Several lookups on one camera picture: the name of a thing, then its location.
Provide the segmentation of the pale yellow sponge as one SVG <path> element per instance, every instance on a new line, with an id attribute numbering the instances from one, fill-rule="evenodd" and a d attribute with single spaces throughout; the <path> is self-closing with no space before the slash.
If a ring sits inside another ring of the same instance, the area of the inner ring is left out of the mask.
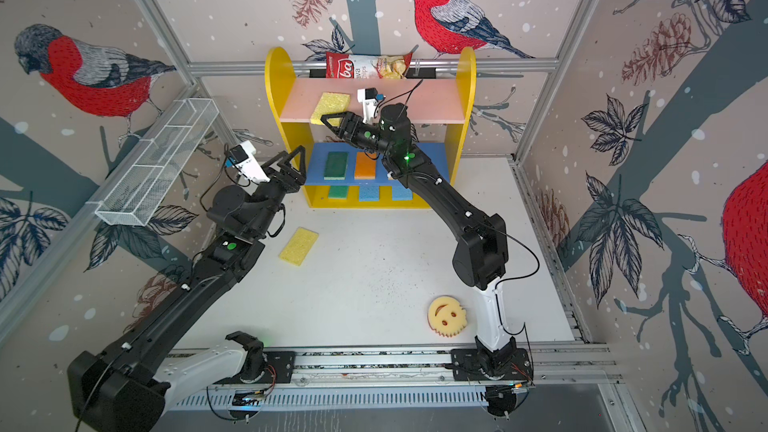
<path id="1" fill-rule="evenodd" d="M 355 159 L 354 179 L 356 181 L 372 181 L 376 179 L 377 161 L 365 152 L 358 152 Z"/>

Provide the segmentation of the blue sponge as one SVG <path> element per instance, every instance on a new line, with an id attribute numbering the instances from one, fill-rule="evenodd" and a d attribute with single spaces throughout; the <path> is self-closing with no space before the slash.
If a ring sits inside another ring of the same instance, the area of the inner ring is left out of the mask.
<path id="1" fill-rule="evenodd" d="M 392 187 L 393 201 L 411 201 L 412 199 L 413 193 L 411 190 L 404 187 Z"/>
<path id="2" fill-rule="evenodd" d="M 359 187 L 358 200 L 360 202 L 378 202 L 380 200 L 380 187 L 376 185 L 361 185 Z"/>

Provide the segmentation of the dark green sponge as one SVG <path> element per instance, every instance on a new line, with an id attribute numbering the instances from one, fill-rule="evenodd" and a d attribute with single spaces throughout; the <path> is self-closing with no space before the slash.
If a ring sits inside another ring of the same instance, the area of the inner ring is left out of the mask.
<path id="1" fill-rule="evenodd" d="M 327 154 L 323 169 L 323 179 L 326 181 L 343 181 L 346 179 L 349 153 L 332 151 Z"/>

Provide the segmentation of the light green sponge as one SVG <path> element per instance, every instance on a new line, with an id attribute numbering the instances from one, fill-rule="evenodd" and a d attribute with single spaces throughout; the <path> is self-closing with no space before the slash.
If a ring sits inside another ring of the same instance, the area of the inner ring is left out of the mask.
<path id="1" fill-rule="evenodd" d="M 348 198 L 348 186 L 331 186 L 328 191 L 329 200 L 346 200 Z"/>

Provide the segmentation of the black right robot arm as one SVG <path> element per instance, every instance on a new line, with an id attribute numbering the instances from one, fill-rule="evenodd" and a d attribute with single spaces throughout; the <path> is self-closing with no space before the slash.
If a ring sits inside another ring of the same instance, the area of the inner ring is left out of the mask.
<path id="1" fill-rule="evenodd" d="M 424 200 L 456 239 L 454 271 L 475 290 L 477 352 L 475 364 L 462 369 L 490 380 L 517 377 L 531 383 L 530 356 L 517 346 L 502 314 L 500 284 L 506 274 L 510 238 L 504 219 L 472 205 L 443 178 L 414 138 L 405 104 L 385 106 L 374 125 L 349 111 L 324 114 L 321 122 L 343 142 L 378 155 L 389 175 Z"/>

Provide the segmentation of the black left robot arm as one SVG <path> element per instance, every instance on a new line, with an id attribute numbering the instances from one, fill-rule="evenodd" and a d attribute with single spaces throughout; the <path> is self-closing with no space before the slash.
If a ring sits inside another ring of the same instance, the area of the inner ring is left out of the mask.
<path id="1" fill-rule="evenodd" d="M 189 280 L 102 352 L 84 351 L 71 362 L 67 377 L 79 423 L 96 431 L 149 431 L 169 406 L 219 380 L 277 379 L 263 342 L 242 331 L 176 364 L 166 360 L 198 319 L 254 267 L 275 215 L 286 211 L 286 195 L 306 182 L 306 150 L 281 152 L 263 167 L 266 179 L 254 192 L 227 186 L 215 195 L 207 216 L 219 233 L 200 253 Z"/>

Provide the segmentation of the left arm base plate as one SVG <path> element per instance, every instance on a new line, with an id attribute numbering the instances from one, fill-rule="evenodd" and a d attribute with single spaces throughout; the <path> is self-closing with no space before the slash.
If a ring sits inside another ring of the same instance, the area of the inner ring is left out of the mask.
<path id="1" fill-rule="evenodd" d="M 253 381 L 244 381 L 242 374 L 238 373 L 233 377 L 215 382 L 215 385 L 264 384 L 268 386 L 272 383 L 276 385 L 291 383 L 297 354 L 294 351 L 267 350 L 265 356 L 262 373 Z"/>

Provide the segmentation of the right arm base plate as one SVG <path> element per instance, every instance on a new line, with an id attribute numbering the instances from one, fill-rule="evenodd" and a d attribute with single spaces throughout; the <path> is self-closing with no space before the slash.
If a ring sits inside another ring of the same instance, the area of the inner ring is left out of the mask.
<path id="1" fill-rule="evenodd" d="M 475 349 L 453 349 L 446 368 L 455 381 L 521 381 L 533 379 L 533 362 L 523 349 L 486 354 Z"/>

